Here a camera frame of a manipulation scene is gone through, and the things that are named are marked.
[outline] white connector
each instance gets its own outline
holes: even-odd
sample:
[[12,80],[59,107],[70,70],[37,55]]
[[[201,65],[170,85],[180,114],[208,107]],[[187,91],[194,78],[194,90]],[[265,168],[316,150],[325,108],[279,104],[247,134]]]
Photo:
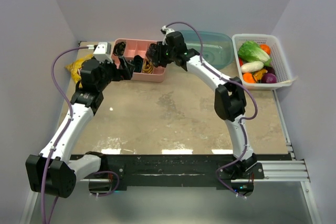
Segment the white connector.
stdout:
[[95,51],[93,52],[93,56],[99,62],[104,62],[105,60],[113,62],[111,58],[111,47],[111,43],[99,42]]
[[87,45],[89,50],[94,50],[94,45]]
[[161,28],[161,32],[164,34],[164,38],[163,38],[163,41],[162,41],[163,45],[166,45],[166,36],[167,36],[167,34],[170,34],[170,33],[174,32],[174,31],[175,31],[174,29],[168,28],[166,26],[163,26]]

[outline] pink plastic tray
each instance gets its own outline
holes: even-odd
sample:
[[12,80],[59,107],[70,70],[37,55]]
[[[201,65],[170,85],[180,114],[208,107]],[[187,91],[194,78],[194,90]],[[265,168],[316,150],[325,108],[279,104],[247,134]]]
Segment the pink plastic tray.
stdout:
[[[156,43],[152,40],[137,40],[137,39],[117,39],[117,43],[126,43],[124,56],[126,59],[133,59],[136,55],[140,55],[143,59],[146,58],[146,52],[151,43]],[[120,61],[118,56],[112,54],[112,59],[116,62],[115,64],[119,66]],[[133,81],[152,81],[152,82],[162,82],[164,80],[165,68],[158,67],[154,68],[153,73],[133,73]]]

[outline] gray wall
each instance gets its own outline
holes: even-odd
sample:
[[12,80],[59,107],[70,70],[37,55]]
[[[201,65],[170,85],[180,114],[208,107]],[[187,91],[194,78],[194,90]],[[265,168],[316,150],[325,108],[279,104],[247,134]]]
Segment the gray wall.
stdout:
[[[25,160],[47,143],[61,108],[50,65],[75,39],[56,0],[0,0],[0,6],[0,222],[18,223],[29,192]],[[57,67],[63,87],[70,60]]]
[[296,155],[305,158],[323,223],[335,223],[335,0],[291,0],[273,34],[298,80],[279,91]]
[[272,32],[289,0],[57,0],[75,37],[161,39],[159,29],[183,20],[232,36]]

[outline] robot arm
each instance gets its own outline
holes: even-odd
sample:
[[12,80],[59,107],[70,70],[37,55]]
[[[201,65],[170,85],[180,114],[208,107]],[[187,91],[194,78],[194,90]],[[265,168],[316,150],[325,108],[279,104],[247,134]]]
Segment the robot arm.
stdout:
[[201,62],[199,52],[194,49],[187,49],[184,38],[179,31],[174,31],[164,26],[161,32],[165,35],[164,40],[152,44],[146,56],[155,66],[166,67],[167,64],[174,62],[185,71],[198,76],[215,92],[215,111],[228,127],[233,145],[233,154],[235,158],[239,158],[244,151],[245,145],[247,145],[246,152],[241,158],[242,166],[240,169],[243,171],[250,169],[256,164],[257,160],[249,144],[248,137],[245,142],[242,131],[243,127],[246,132],[245,123],[242,122],[242,125],[239,123],[240,118],[245,115],[245,94],[242,88],[225,81],[233,80],[241,84],[241,80],[237,77],[232,79],[219,72],[206,61]]

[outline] purple cable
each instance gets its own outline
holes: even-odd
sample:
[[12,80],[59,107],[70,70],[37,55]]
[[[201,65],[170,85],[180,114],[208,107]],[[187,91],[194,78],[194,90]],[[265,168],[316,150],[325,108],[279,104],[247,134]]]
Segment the purple cable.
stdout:
[[59,140],[61,139],[61,137],[63,136],[64,132],[67,130],[67,128],[69,127],[69,124],[70,124],[71,118],[72,118],[72,113],[73,113],[72,106],[71,106],[71,103],[70,103],[69,99],[67,98],[67,96],[63,92],[62,88],[58,85],[58,83],[56,81],[55,73],[54,73],[54,68],[55,68],[55,64],[56,64],[57,60],[61,56],[65,55],[66,53],[71,52],[71,51],[76,51],[76,50],[79,50],[79,49],[86,49],[86,48],[88,48],[88,47],[77,47],[77,48],[72,48],[72,49],[69,49],[67,51],[64,51],[59,56],[57,56],[53,60],[53,63],[51,64],[51,78],[53,79],[54,85],[56,86],[56,88],[58,89],[58,91],[60,92],[60,94],[62,95],[62,97],[65,99],[65,101],[67,102],[67,104],[69,106],[70,117],[69,117],[66,125],[64,126],[64,128],[60,132],[60,134],[57,136],[57,138],[56,138],[56,140],[55,140],[55,142],[53,144],[53,148],[54,149],[50,149],[49,155],[48,155],[47,160],[46,160],[46,164],[44,166],[43,176],[42,176],[42,185],[41,185],[41,215],[42,215],[42,223],[43,224],[49,224],[50,223],[51,214],[52,214],[52,212],[53,212],[53,210],[55,208],[55,205],[56,205],[56,202],[57,202],[57,199],[58,199],[58,197],[56,197],[55,200],[54,200],[54,202],[53,202],[53,206],[51,207],[51,214],[50,214],[50,217],[49,217],[48,222],[47,222],[46,205],[45,205],[45,190],[46,190],[46,180],[47,180],[47,171],[48,171],[49,163],[50,163],[53,151],[55,150],[55,148],[56,148]]
[[115,172],[112,172],[110,170],[105,170],[103,172],[96,172],[96,173],[92,173],[92,174],[93,175],[98,175],[98,174],[104,174],[104,173],[109,173],[109,174],[112,174],[113,176],[115,176],[117,178],[117,184],[115,185],[114,189],[108,191],[105,194],[98,194],[97,197],[108,196],[108,195],[112,194],[118,188],[118,186],[119,186],[120,179],[119,179],[118,174],[116,174]]
[[245,155],[245,153],[246,153],[246,151],[247,151],[247,134],[246,134],[246,131],[245,131],[245,129],[244,129],[244,126],[242,125],[241,122],[242,122],[242,120],[252,120],[252,119],[256,118],[256,116],[257,116],[257,114],[258,114],[258,106],[257,106],[257,102],[256,102],[256,100],[254,99],[254,97],[252,96],[252,94],[248,91],[247,88],[245,88],[243,85],[241,85],[241,84],[238,83],[238,82],[231,81],[231,80],[227,80],[227,79],[221,77],[220,74],[218,74],[217,72],[215,72],[213,69],[211,69],[211,68],[204,62],[204,59],[203,59],[203,41],[202,41],[202,38],[201,38],[200,34],[198,33],[198,31],[197,31],[192,25],[190,25],[190,24],[188,24],[188,23],[186,23],[186,22],[183,22],[183,21],[177,21],[177,22],[172,22],[172,23],[166,25],[166,27],[169,27],[169,26],[171,26],[171,25],[175,25],[175,24],[183,24],[183,25],[186,25],[186,26],[190,27],[191,29],[194,30],[194,32],[195,32],[196,35],[198,36],[198,38],[199,38],[199,43],[201,44],[201,49],[200,49],[200,53],[199,53],[199,56],[200,56],[200,57],[199,57],[199,58],[200,58],[199,60],[200,60],[201,65],[202,65],[203,67],[205,67],[207,70],[209,70],[212,74],[214,74],[214,75],[215,75],[216,77],[218,77],[220,80],[223,80],[223,81],[226,81],[226,82],[229,82],[229,83],[232,83],[232,84],[235,84],[235,85],[241,87],[241,88],[242,88],[242,89],[243,89],[243,90],[244,90],[244,91],[251,97],[252,103],[253,103],[254,108],[255,108],[255,112],[254,112],[254,114],[253,114],[251,117],[249,117],[249,118],[248,118],[248,117],[242,117],[242,118],[239,119],[239,124],[240,124],[241,130],[243,131],[244,140],[245,140],[245,142],[244,142],[244,143],[245,143],[244,150],[243,150],[242,154],[239,156],[239,158],[237,158],[236,160],[234,160],[234,161],[232,161],[232,162],[230,162],[230,163],[228,163],[228,164],[226,164],[226,165],[221,166],[220,168],[218,168],[218,169],[216,170],[216,177],[217,177],[217,179],[219,180],[219,182],[221,182],[227,189],[229,189],[230,191],[232,191],[232,192],[233,192],[234,194],[236,194],[237,196],[241,196],[241,197],[245,198],[244,195],[242,195],[242,194],[240,194],[240,193],[237,193],[236,191],[234,191],[234,190],[232,189],[232,187],[230,187],[228,184],[226,184],[225,182],[223,182],[223,181],[220,179],[220,177],[219,177],[219,171],[220,171],[221,169],[224,170],[225,168],[228,168],[229,166],[236,164],[236,163],[237,163],[238,161],[240,161],[241,158]]

